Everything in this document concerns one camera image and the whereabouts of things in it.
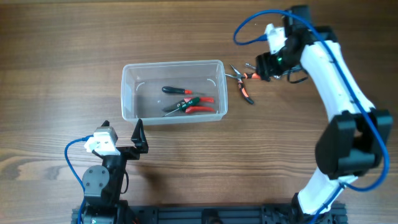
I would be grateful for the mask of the orange black needle-nose pliers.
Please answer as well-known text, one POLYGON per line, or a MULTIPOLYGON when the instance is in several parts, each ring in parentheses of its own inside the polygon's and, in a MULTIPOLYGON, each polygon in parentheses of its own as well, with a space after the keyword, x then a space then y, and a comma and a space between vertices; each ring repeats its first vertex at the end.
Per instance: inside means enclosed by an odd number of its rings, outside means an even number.
POLYGON ((234 71, 234 75, 230 74, 225 74, 228 77, 237 79, 238 81, 238 88, 239 91, 241 92, 243 98, 250 104, 253 105, 254 101, 250 98, 249 94, 247 93, 245 86, 244 86, 244 79, 260 79, 261 77, 257 73, 241 73, 239 70, 237 70, 233 65, 231 65, 231 68, 234 71))

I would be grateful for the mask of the red handled cutters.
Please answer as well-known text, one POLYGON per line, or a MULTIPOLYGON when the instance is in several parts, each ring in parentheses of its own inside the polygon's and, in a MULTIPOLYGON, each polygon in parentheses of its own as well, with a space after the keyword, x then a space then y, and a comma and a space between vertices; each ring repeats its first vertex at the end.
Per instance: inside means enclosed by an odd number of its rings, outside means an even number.
MULTIPOLYGON (((191 100, 192 98, 195 98, 195 97, 184 98, 180 101, 185 100, 187 102, 188 100, 191 100)), ((166 114, 169 113, 172 109, 175 108, 177 103, 179 103, 180 101, 163 108, 162 111, 165 112, 166 114)), ((194 112, 214 112, 214 109, 211 107, 199 105, 200 103, 214 103, 214 102, 215 102, 215 100, 212 97, 200 97, 200 102, 198 104, 196 104, 195 106, 191 106, 191 107, 187 108, 186 111, 182 111, 182 112, 184 112, 186 114, 191 114, 194 112)))

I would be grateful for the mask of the black handled screwdriver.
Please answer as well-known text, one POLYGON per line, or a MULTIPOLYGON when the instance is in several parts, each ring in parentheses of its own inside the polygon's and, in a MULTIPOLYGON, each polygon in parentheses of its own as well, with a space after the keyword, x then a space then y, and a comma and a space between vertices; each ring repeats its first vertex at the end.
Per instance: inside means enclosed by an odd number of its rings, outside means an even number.
POLYGON ((168 94, 178 94, 178 95, 203 95, 203 93, 199 93, 197 91, 188 90, 184 88, 176 88, 172 86, 163 86, 162 91, 168 94))

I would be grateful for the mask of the green handled screwdriver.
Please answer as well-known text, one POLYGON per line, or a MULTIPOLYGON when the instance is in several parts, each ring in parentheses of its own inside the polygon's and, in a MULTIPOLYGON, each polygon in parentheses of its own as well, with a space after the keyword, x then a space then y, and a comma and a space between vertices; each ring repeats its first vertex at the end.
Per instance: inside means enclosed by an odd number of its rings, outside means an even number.
POLYGON ((200 97, 192 98, 191 100, 188 100, 187 102, 185 100, 180 101, 179 103, 177 103, 175 108, 172 109, 169 113, 165 114, 164 117, 169 115, 169 114, 172 114, 172 113, 174 113, 176 111, 186 111, 187 108, 189 108, 191 106, 195 106, 199 102, 200 102, 200 97))

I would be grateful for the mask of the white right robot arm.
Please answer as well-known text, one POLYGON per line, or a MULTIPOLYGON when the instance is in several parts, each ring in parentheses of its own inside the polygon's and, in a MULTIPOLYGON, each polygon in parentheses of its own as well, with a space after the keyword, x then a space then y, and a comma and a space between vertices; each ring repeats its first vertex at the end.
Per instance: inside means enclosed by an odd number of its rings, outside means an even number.
POLYGON ((383 183, 389 172, 386 143, 392 116, 377 109, 360 90, 331 27, 314 26, 307 6, 294 6, 281 14, 284 25, 269 24, 261 36, 270 50, 257 56, 256 72, 269 81, 303 71, 325 106, 328 126, 315 146, 317 168, 292 201, 297 221, 314 221, 369 170, 382 167, 378 179, 365 191, 383 183))

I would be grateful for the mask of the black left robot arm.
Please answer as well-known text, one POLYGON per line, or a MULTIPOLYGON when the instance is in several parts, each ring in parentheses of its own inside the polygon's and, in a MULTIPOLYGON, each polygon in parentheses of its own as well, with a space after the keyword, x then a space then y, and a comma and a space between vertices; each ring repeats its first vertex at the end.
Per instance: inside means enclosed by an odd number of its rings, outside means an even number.
POLYGON ((133 146, 116 146, 118 135, 109 121, 96 128, 85 140, 85 149, 102 160, 102 164, 91 166, 83 174, 83 203, 77 213, 77 223, 139 223, 137 215, 128 202, 120 196, 127 192, 123 184, 129 185, 126 171, 128 160, 138 160, 148 153, 149 146, 141 119, 131 136, 133 146))

